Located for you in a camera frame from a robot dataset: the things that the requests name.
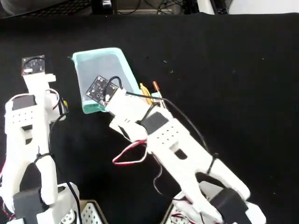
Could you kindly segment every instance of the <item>yellow pen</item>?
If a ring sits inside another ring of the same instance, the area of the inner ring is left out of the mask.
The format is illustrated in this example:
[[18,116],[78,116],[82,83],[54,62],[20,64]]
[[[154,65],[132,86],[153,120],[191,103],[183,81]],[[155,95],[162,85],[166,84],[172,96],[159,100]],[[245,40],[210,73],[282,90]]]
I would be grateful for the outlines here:
[[[149,90],[142,83],[140,83],[140,89],[141,89],[143,95],[150,96]],[[149,98],[146,98],[146,101],[148,102],[149,105],[153,104],[153,102]]]

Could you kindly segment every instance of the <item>yellow object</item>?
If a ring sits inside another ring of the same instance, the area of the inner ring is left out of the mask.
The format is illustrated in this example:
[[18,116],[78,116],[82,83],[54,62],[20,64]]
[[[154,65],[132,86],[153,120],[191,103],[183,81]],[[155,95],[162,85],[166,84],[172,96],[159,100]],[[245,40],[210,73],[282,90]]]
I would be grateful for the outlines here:
[[69,106],[67,105],[67,102],[64,100],[64,105],[66,106],[66,108],[69,108]]
[[[142,83],[140,83],[140,89],[141,89],[143,95],[150,97],[149,90]],[[146,101],[148,102],[149,105],[153,104],[153,102],[149,98],[146,98]]]

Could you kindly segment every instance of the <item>hole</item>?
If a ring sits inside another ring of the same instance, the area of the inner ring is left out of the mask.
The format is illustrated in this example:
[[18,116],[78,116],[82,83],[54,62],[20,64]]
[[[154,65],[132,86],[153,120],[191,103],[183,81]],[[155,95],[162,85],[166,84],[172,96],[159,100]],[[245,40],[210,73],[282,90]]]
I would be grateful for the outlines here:
[[26,140],[25,140],[25,144],[28,145],[31,141],[32,141],[32,138],[30,138],[30,139],[26,139]]
[[178,149],[174,154],[175,154],[180,160],[185,160],[185,159],[187,159],[187,155],[186,155],[181,149]]

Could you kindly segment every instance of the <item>teal plastic container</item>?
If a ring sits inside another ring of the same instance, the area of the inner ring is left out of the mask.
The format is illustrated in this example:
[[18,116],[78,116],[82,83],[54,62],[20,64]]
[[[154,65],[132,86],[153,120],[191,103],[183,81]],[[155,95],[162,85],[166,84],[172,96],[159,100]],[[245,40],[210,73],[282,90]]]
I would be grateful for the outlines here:
[[72,56],[78,76],[81,94],[82,109],[85,114],[105,112],[105,108],[94,100],[88,98],[85,93],[98,75],[105,79],[119,76],[122,86],[129,92],[140,93],[138,83],[132,70],[119,48],[104,48],[76,52]]

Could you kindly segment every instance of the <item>black cloth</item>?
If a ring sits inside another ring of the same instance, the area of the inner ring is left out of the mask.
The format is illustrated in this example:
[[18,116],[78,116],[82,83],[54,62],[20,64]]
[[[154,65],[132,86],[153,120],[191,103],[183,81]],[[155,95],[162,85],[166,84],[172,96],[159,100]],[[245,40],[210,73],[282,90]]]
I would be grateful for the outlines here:
[[[26,92],[21,58],[46,55],[51,86],[69,104],[55,127],[52,149],[83,199],[95,199],[112,224],[159,223],[170,203],[152,185],[159,166],[114,166],[128,144],[105,113],[84,115],[73,52],[118,47],[138,82],[158,81],[212,152],[251,190],[268,223],[292,223],[298,202],[299,15],[108,16],[0,21],[0,105]],[[6,143],[0,120],[0,155]],[[142,154],[135,149],[126,159]],[[39,184],[25,175],[22,188]],[[164,172],[158,187],[178,193]]]

